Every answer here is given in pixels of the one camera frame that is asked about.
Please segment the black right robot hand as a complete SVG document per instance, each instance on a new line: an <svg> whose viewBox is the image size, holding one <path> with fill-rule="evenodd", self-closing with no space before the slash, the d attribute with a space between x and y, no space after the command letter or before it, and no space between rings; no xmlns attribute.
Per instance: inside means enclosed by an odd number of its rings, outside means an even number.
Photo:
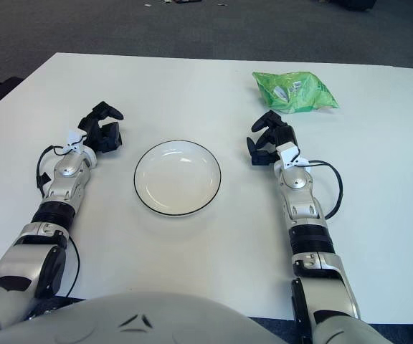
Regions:
<svg viewBox="0 0 413 344"><path fill-rule="evenodd" d="M293 127L283 122L280 115L273 110L267 111L251 127L253 133L262 129L265 129L265 131L256 143L250 137L247 137L247 148L250 153L251 163L254 166L268 166L280 160L277 150L269 152L262 149L267 144L274 145L275 147L286 143L297 145Z"/></svg>

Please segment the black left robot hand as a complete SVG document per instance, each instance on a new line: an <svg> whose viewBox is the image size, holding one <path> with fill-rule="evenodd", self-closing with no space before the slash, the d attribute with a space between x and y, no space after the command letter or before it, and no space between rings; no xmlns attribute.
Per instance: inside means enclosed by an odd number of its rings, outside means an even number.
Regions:
<svg viewBox="0 0 413 344"><path fill-rule="evenodd" d="M122 120L123 114L102 101L84 117L78 128L85 131L84 144L95 153L107 153L117 150L122 145L120 127L118 122L111 122L100 126L99 122L106 118Z"/></svg>

